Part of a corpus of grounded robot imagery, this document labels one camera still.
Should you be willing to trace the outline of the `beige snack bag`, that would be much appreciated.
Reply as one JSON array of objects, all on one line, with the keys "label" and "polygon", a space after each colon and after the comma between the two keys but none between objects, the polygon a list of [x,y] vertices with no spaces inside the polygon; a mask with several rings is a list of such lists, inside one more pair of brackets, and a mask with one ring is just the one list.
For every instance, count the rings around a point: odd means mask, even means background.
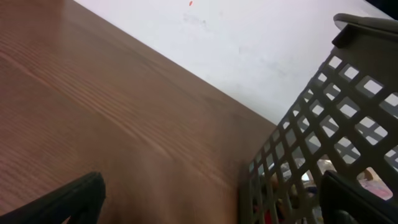
[{"label": "beige snack bag", "polygon": [[[326,159],[319,159],[317,161],[317,167],[321,174],[324,174],[326,170],[336,171],[332,161],[329,160],[328,157],[326,157]],[[306,171],[306,173],[302,175],[301,180],[305,189],[315,190],[317,188],[315,179],[310,170]]]}]

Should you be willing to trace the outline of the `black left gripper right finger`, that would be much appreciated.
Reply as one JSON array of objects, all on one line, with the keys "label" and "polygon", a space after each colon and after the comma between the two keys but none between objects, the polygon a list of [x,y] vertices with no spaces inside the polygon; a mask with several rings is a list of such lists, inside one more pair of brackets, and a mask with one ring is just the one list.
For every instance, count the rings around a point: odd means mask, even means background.
[{"label": "black left gripper right finger", "polygon": [[326,224],[397,224],[395,205],[334,171],[328,170],[322,176],[319,204]]}]

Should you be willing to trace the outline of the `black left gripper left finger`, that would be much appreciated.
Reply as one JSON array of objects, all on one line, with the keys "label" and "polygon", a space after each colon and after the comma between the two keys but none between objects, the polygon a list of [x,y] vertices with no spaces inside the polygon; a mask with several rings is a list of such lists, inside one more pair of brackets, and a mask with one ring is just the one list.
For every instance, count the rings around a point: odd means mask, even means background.
[{"label": "black left gripper left finger", "polygon": [[97,223],[106,187],[90,172],[31,203],[1,216],[1,223]]}]

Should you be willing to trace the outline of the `colourful tissue pack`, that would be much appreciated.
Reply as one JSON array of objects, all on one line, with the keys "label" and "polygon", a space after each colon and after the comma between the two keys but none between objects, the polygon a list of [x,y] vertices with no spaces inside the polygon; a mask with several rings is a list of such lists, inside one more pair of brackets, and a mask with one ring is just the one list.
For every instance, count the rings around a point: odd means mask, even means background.
[{"label": "colourful tissue pack", "polygon": [[359,173],[357,181],[360,183],[362,188],[383,200],[389,200],[393,196],[392,191],[371,167],[368,167]]}]

